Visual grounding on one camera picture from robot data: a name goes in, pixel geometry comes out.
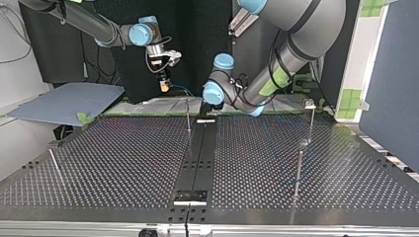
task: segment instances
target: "vertical metal post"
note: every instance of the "vertical metal post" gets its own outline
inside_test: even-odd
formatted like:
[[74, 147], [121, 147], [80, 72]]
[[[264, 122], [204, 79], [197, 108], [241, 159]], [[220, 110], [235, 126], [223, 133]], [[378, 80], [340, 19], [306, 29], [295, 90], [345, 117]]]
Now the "vertical metal post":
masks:
[[299, 180], [301, 179], [301, 166], [302, 166], [302, 157], [304, 152], [301, 150], [298, 151], [298, 161], [296, 165], [296, 181], [295, 181], [295, 190], [293, 193], [293, 198], [298, 199], [298, 189], [299, 189]]
[[311, 121], [310, 121], [310, 131], [308, 133], [307, 142], [308, 144], [311, 143], [311, 135], [313, 132], [313, 124], [314, 124], [314, 115], [315, 115], [315, 109], [316, 106], [314, 104], [314, 101], [312, 99], [307, 99], [302, 101], [304, 108], [306, 110], [311, 110]]
[[49, 148], [48, 152], [49, 152], [49, 155], [52, 158], [52, 161], [53, 161], [53, 164], [54, 164], [55, 168], [59, 171], [59, 166], [58, 166], [58, 163], [56, 162], [55, 155], [53, 154], [53, 150], [51, 148]]
[[191, 133], [191, 118], [189, 116], [189, 100], [186, 98], [186, 118], [188, 120], [188, 132]]
[[315, 108], [312, 109], [312, 112], [311, 112], [310, 133], [308, 134], [308, 139], [307, 139], [308, 143], [311, 143], [311, 135], [313, 133], [314, 114], [315, 114]]

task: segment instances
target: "gray robot arm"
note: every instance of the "gray robot arm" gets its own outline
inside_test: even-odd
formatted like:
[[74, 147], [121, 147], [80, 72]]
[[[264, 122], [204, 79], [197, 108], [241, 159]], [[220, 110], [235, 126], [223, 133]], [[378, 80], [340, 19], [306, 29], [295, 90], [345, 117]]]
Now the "gray robot arm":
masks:
[[170, 88], [168, 66], [175, 66], [182, 54], [175, 50], [165, 50], [164, 44], [171, 38], [163, 38], [153, 16], [140, 18], [137, 24], [119, 26], [107, 18], [84, 9], [80, 4], [64, 0], [19, 0], [29, 8], [49, 13], [90, 35], [99, 46], [145, 46], [146, 62], [149, 70], [156, 74], [160, 88], [167, 92]]
[[272, 66], [267, 66], [247, 88], [231, 79], [234, 59], [228, 54], [215, 58], [205, 85], [204, 100], [212, 105], [229, 104], [258, 116], [264, 104], [280, 88], [290, 84], [308, 61], [324, 55], [337, 39], [345, 20], [345, 0], [238, 0], [241, 7], [288, 32], [287, 43]]

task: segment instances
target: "cable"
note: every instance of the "cable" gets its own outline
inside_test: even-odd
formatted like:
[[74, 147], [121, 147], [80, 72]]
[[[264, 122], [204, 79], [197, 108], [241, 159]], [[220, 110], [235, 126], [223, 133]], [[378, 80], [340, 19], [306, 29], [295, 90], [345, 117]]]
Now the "cable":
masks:
[[[284, 63], [283, 63], [283, 61], [281, 59], [281, 56], [278, 54], [278, 52], [276, 50], [276, 44], [277, 44], [278, 38], [281, 35], [281, 32], [282, 32], [282, 30], [279, 29], [278, 32], [277, 32], [277, 34], [275, 35], [274, 40], [272, 41], [271, 48], [269, 50], [269, 56], [268, 56], [268, 70], [269, 70], [269, 75], [270, 75], [270, 78], [271, 78], [272, 83], [277, 87], [277, 89], [283, 89], [284, 92], [285, 92], [286, 91], [285, 88], [280, 87], [280, 85], [278, 85], [277, 81], [275, 80], [274, 72], [273, 72], [273, 69], [272, 69], [272, 66], [273, 66], [272, 65], [273, 64], [272, 63], [272, 56], [273, 56], [273, 54], [275, 52], [275, 55], [276, 55], [277, 60], [278, 60], [278, 63], [283, 68], [283, 70], [286, 72], [287, 76], [289, 76], [289, 80], [293, 80], [293, 77], [291, 76], [291, 74], [288, 71], [288, 69], [285, 67], [285, 65], [284, 65]], [[241, 79], [237, 78], [236, 79], [236, 82], [240, 82], [240, 85], [243, 86], [243, 82], [241, 81]], [[238, 87], [235, 87], [235, 93], [236, 93], [236, 98], [234, 99], [234, 103], [236, 102], [237, 98], [240, 98], [243, 101], [243, 103], [246, 104], [247, 106], [254, 107], [254, 108], [259, 108], [259, 107], [265, 107], [265, 106], [269, 105], [271, 102], [273, 102], [274, 99], [275, 99], [275, 97], [280, 94], [280, 91], [279, 90], [276, 90], [276, 92], [271, 96], [271, 98], [267, 102], [265, 102], [263, 104], [260, 104], [260, 105], [253, 105], [252, 103], [250, 103], [246, 99], [246, 97], [244, 96], [244, 93], [243, 93], [243, 95], [240, 95], [241, 89], [238, 88]]]
[[80, 32], [80, 39], [81, 39], [81, 48], [82, 48], [82, 54], [83, 54], [83, 61], [84, 61], [84, 63], [86, 63], [86, 65], [89, 65], [98, 74], [98, 78], [95, 80], [95, 83], [99, 83], [100, 79], [102, 78], [102, 80], [104, 80], [106, 83], [108, 83], [109, 85], [112, 85], [112, 81], [115, 79], [115, 76], [117, 74], [117, 71], [115, 71], [115, 74], [111, 74], [113, 76], [111, 81], [109, 81], [105, 77], [103, 77], [102, 76], [103, 73], [101, 72], [101, 68], [99, 68], [94, 63], [90, 62], [87, 59], [87, 57], [86, 57], [86, 51], [85, 51], [84, 40], [83, 40], [83, 33], [82, 32]]
[[117, 85], [120, 80], [121, 80], [121, 77], [118, 78], [118, 80], [114, 83], [114, 86]]
[[188, 220], [189, 220], [190, 209], [191, 209], [191, 205], [188, 206], [188, 212], [186, 213], [186, 219], [185, 219], [185, 235], [186, 235], [186, 237], [189, 237]]
[[310, 69], [313, 71], [314, 81], [317, 83], [317, 86], [318, 86], [318, 89], [320, 90], [320, 93], [322, 94], [322, 96], [323, 96], [324, 100], [325, 100], [325, 101], [326, 101], [326, 103], [329, 105], [330, 109], [331, 109], [331, 110], [332, 110], [332, 112], [333, 112], [333, 115], [335, 116], [335, 115], [336, 115], [336, 111], [335, 111], [335, 109], [332, 107], [332, 104], [330, 104], [329, 100], [327, 100], [326, 95], [324, 94], [323, 90], [321, 89], [320, 82], [318, 81], [318, 78], [317, 78], [317, 75], [316, 75], [316, 73], [315, 73], [314, 66], [312, 65], [312, 63], [313, 63], [313, 62], [309, 62], [309, 65], [310, 65]]
[[104, 74], [105, 76], [112, 76], [115, 77], [115, 75], [117, 74], [117, 65], [114, 63], [114, 71], [110, 74], [106, 73], [100, 64], [100, 54], [101, 54], [101, 48], [98, 46], [98, 51], [96, 54], [96, 64], [98, 65], [99, 70], [101, 70], [102, 74]]
[[[15, 27], [15, 25], [12, 23], [12, 21], [10, 20], [10, 18], [6, 15], [6, 13], [3, 11], [3, 8], [11, 11], [19, 19], [20, 24], [22, 26], [22, 31], [24, 32], [24, 35], [23, 36], [18, 31], [18, 29]], [[12, 29], [18, 34], [19, 38], [21, 38], [29, 46], [28, 51], [23, 56], [20, 56], [18, 58], [12, 59], [12, 60], [0, 61], [0, 64], [12, 63], [12, 62], [16, 62], [16, 61], [19, 61], [19, 60], [22, 60], [22, 59], [28, 57], [29, 54], [32, 51], [32, 46], [31, 46], [31, 43], [29, 41], [28, 34], [27, 34], [26, 30], [25, 30], [24, 20], [22, 19], [22, 17], [19, 15], [19, 13], [15, 9], [13, 9], [12, 7], [10, 7], [10, 6], [8, 6], [8, 5], [4, 4], [4, 3], [0, 3], [0, 12], [5, 17], [6, 21], [9, 23], [9, 25], [12, 27]]]
[[164, 69], [166, 69], [166, 67], [168, 67], [169, 66], [169, 62], [167, 62], [162, 68], [160, 68], [160, 69], [158, 69], [157, 71], [154, 71], [152, 68], [151, 68], [151, 66], [150, 66], [150, 64], [149, 64], [149, 62], [148, 62], [148, 52], [147, 52], [147, 50], [145, 51], [145, 64], [147, 65], [147, 67], [148, 67], [148, 70], [150, 70], [150, 72], [152, 72], [152, 73], [159, 73], [159, 72], [161, 72], [161, 71], [163, 71]]
[[188, 88], [186, 88], [186, 87], [183, 87], [183, 86], [180, 86], [180, 85], [172, 85], [172, 87], [177, 87], [177, 88], [180, 88], [180, 89], [183, 89], [183, 90], [185, 90], [186, 92], [188, 92], [189, 93], [189, 95], [191, 95], [192, 97], [196, 97], [196, 96], [194, 96], [194, 94], [188, 89]]

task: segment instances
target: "green tape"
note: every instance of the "green tape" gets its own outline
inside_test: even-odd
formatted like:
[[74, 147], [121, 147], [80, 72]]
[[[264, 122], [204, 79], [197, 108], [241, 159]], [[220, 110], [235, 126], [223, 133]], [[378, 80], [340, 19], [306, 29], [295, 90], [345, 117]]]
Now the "green tape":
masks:
[[364, 0], [361, 9], [361, 17], [371, 18], [381, 16], [384, 0]]
[[77, 118], [79, 119], [79, 121], [83, 122], [83, 124], [90, 124], [94, 121], [93, 118], [90, 118], [86, 115], [86, 113], [77, 113]]
[[[274, 72], [274, 79], [275, 79], [275, 82], [277, 82], [277, 84], [281, 88], [286, 88], [288, 85], [290, 85], [289, 77], [287, 76], [287, 73], [283, 70], [283, 68], [281, 67], [279, 67], [277, 71]], [[262, 90], [259, 92], [259, 95], [271, 96], [277, 90], [278, 90], [277, 86], [270, 79], [262, 88]]]
[[345, 89], [339, 105], [338, 119], [354, 119], [361, 105], [361, 90]]

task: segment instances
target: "perforated metal table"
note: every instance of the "perforated metal table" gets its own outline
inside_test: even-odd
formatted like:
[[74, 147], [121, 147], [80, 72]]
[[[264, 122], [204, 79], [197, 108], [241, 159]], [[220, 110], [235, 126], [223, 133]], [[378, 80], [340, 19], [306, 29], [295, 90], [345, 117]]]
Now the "perforated metal table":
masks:
[[[0, 183], [0, 220], [419, 227], [419, 185], [351, 131], [309, 116], [102, 118]], [[173, 205], [207, 191], [206, 206]]]

